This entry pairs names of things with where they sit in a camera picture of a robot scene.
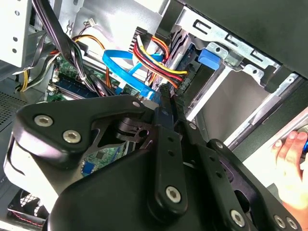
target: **motherboard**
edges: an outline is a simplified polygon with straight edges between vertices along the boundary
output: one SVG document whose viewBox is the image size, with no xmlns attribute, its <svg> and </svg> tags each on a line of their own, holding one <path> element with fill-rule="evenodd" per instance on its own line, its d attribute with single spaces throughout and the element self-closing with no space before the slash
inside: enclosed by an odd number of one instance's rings
<svg viewBox="0 0 308 231">
<path fill-rule="evenodd" d="M 90 72 L 96 75 L 103 82 L 106 81 L 106 75 L 104 72 L 98 72 L 93 69 L 90 69 Z M 110 80 L 113 88 L 116 89 L 119 86 L 119 82 L 114 78 L 110 78 Z M 129 85 L 126 85 L 122 92 L 122 94 L 132 95 L 137 93 L 138 92 Z M 46 101 L 56 102 L 95 97 L 98 97 L 98 95 L 95 92 L 90 91 L 82 83 L 78 71 L 59 56 L 55 62 L 52 79 L 47 88 Z M 82 161 L 81 174 L 86 177 L 94 171 L 123 157 L 127 153 L 128 145 L 129 143 L 126 142 L 122 145 L 120 144 L 118 147 L 101 149 L 98 152 L 87 155 Z"/>
</svg>

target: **fingernail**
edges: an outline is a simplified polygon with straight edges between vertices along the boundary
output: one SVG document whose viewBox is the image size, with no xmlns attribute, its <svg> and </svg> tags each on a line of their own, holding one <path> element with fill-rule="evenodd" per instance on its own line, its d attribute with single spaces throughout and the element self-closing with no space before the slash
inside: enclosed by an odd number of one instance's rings
<svg viewBox="0 0 308 231">
<path fill-rule="evenodd" d="M 297 132 L 296 132 L 296 131 L 292 131 L 292 132 L 290 133 L 290 135 L 289 135 L 289 138 L 292 139 L 292 140 L 294 140 L 294 139 L 296 138 L 296 136 L 297 136 Z"/>
<path fill-rule="evenodd" d="M 282 145 L 281 140 L 278 140 L 278 141 L 275 143 L 275 146 L 276 146 L 277 148 L 279 148 L 281 145 Z"/>
<path fill-rule="evenodd" d="M 298 138 L 299 140 L 307 140 L 307 133 L 301 132 L 301 133 L 299 133 L 299 135 L 297 136 L 297 138 Z"/>
</svg>

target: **blue drive latch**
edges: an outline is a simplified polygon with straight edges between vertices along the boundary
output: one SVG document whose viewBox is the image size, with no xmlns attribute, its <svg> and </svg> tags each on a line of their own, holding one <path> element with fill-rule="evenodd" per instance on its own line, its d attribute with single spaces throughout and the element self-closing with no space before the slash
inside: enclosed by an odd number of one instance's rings
<svg viewBox="0 0 308 231">
<path fill-rule="evenodd" d="M 220 57 L 209 52 L 207 49 L 203 49 L 199 55 L 198 62 L 216 71 L 220 66 Z"/>
</svg>

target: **silver screw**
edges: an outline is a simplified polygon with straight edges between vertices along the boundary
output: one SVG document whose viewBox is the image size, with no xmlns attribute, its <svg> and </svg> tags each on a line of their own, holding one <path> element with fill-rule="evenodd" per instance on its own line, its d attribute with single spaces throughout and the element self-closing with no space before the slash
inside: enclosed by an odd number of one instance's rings
<svg viewBox="0 0 308 231">
<path fill-rule="evenodd" d="M 289 225 L 290 225 L 293 229 L 297 230 L 297 225 L 295 224 L 295 222 L 294 222 L 291 218 L 287 217 L 287 222 L 289 223 Z"/>
<path fill-rule="evenodd" d="M 133 105 L 136 106 L 136 107 L 140 107 L 140 104 L 135 102 L 135 101 L 133 102 Z"/>
<path fill-rule="evenodd" d="M 240 227 L 245 226 L 245 220 L 238 211 L 231 210 L 230 214 L 231 214 L 232 220 L 235 222 L 235 224 L 237 224 Z"/>
<path fill-rule="evenodd" d="M 285 223 L 279 216 L 275 215 L 274 219 L 281 228 L 285 229 Z"/>
<path fill-rule="evenodd" d="M 189 124 L 189 126 L 191 126 L 191 128 L 192 128 L 192 129 L 194 129 L 194 130 L 196 130 L 196 129 L 197 129 L 196 125 L 195 125 L 195 124 L 193 124 L 193 123 L 190 123 L 190 124 Z"/>
<path fill-rule="evenodd" d="M 34 122 L 41 127 L 49 127 L 53 124 L 53 120 L 47 115 L 36 116 Z"/>
<path fill-rule="evenodd" d="M 79 143 L 81 135 L 74 130 L 68 130 L 63 133 L 63 139 L 68 143 Z"/>
<path fill-rule="evenodd" d="M 166 195 L 173 203 L 179 203 L 181 201 L 180 192 L 173 186 L 166 188 Z"/>
<path fill-rule="evenodd" d="M 223 146 L 222 146 L 222 144 L 221 144 L 221 143 L 219 143 L 219 142 L 216 142 L 216 145 L 217 145 L 217 147 L 218 147 L 218 148 L 221 148 L 221 149 L 223 149 Z"/>
</svg>

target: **hand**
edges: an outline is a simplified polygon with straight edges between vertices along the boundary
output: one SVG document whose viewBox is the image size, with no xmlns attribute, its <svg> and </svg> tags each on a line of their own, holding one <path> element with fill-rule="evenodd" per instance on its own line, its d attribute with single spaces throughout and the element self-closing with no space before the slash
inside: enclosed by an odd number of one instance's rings
<svg viewBox="0 0 308 231">
<path fill-rule="evenodd" d="M 275 164 L 275 184 L 283 205 L 298 220 L 302 228 L 308 228 L 308 155 L 305 169 L 300 169 L 300 156 L 308 135 L 292 131 L 282 144 L 277 141 L 272 147 Z"/>
</svg>

